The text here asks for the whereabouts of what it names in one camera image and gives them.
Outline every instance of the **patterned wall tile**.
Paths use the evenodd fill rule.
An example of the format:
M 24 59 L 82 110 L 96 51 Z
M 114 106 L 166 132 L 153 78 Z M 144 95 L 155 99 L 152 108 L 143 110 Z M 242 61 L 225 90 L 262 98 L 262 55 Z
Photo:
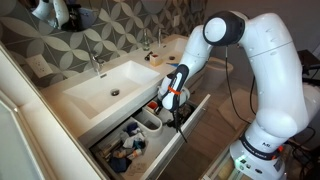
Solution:
M 110 60 L 140 48 L 143 28 L 148 29 L 148 36 L 154 42 L 159 28 L 169 34 L 189 35 L 204 20 L 204 10 L 191 13 L 190 0 L 167 0 L 156 15 L 147 13 L 140 0 L 102 0 L 93 26 L 72 33 L 39 21 L 18 0 L 2 0 L 2 4 L 0 39 L 39 88 L 91 69 L 89 52 L 93 50 Z M 180 15 L 181 22 L 172 27 L 175 15 Z M 36 54 L 43 54 L 54 72 L 52 75 L 39 79 L 26 65 L 25 58 Z

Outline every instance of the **drawer front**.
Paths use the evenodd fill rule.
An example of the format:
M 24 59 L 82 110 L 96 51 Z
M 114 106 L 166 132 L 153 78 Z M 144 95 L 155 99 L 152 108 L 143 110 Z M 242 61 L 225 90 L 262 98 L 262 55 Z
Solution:
M 208 100 L 210 95 L 208 94 L 196 110 L 192 113 L 189 119 L 183 124 L 181 127 L 181 131 L 185 137 L 188 137 L 192 130 L 195 128 L 202 115 L 205 113 L 206 108 L 208 106 Z M 179 150 L 181 145 L 185 143 L 183 137 L 180 133 L 176 133 L 175 136 L 171 139 L 168 145 L 163 149 L 163 151 L 158 155 L 158 157 L 153 161 L 151 166 L 147 169 L 141 179 L 157 179 L 160 173 L 164 170 L 164 168 L 168 165 L 170 160 Z

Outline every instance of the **white sink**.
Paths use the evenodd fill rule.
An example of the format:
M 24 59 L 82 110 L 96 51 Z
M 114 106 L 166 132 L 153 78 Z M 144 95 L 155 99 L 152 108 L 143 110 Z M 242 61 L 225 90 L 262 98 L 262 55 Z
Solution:
M 187 39 L 176 38 L 173 41 L 162 44 L 162 46 L 159 49 L 157 49 L 155 53 L 158 53 L 165 63 L 177 64 L 181 60 L 187 42 Z
M 111 107 L 159 75 L 134 61 L 128 61 L 63 93 L 89 119 Z M 111 91 L 117 89 L 116 96 Z

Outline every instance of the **open drawer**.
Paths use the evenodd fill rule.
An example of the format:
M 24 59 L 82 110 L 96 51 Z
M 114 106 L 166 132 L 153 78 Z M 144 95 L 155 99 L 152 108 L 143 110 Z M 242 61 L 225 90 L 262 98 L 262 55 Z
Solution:
M 189 105 L 194 107 L 194 111 L 181 126 L 181 131 L 185 137 L 190 135 L 201 116 L 205 113 L 209 98 L 210 95 L 207 95 L 198 106 L 194 105 L 192 102 L 187 102 Z M 128 118 L 120 126 L 90 148 L 90 151 L 94 155 L 100 168 L 111 179 L 157 179 L 181 145 L 185 143 L 182 135 L 180 133 L 176 133 L 175 128 L 165 125 L 165 122 L 168 119 L 172 119 L 172 115 L 169 111 L 162 109 L 159 115 L 155 115 L 146 110 L 145 107 L 142 107 L 141 109 L 141 112 L 133 114 L 132 117 Z M 141 124 L 143 125 L 144 120 L 141 118 L 143 116 L 147 116 L 146 119 L 153 118 L 152 116 L 154 116 L 155 120 L 153 121 L 153 125 L 155 126 L 153 126 L 154 129 L 151 129 L 152 132 L 143 133 L 146 138 L 146 148 L 142 155 L 132 160 L 130 165 L 132 167 L 139 167 L 139 165 L 143 165 L 143 170 L 140 169 L 140 171 L 132 171 L 132 167 L 129 166 L 126 172 L 115 173 L 115 171 L 110 167 L 108 160 L 112 155 L 113 150 L 122 144 L 120 134 L 123 132 L 123 129 L 132 122 L 139 121 L 137 123 L 139 127 Z M 162 124 L 161 122 L 160 124 L 157 123 L 157 119 L 160 119 Z

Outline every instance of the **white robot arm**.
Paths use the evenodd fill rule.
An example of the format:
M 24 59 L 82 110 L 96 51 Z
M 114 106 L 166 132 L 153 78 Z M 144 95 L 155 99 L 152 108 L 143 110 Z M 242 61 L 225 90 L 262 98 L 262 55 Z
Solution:
M 58 29 L 69 21 L 69 11 L 64 0 L 40 0 L 32 14 Z
M 172 81 L 161 86 L 158 97 L 164 108 L 177 109 L 183 84 L 205 65 L 212 46 L 235 43 L 245 49 L 256 77 L 258 111 L 230 146 L 231 156 L 235 167 L 253 179 L 281 179 L 285 169 L 278 149 L 307 127 L 319 110 L 320 93 L 302 84 L 297 51 L 276 14 L 248 19 L 239 12 L 222 11 L 211 16 L 192 32 Z

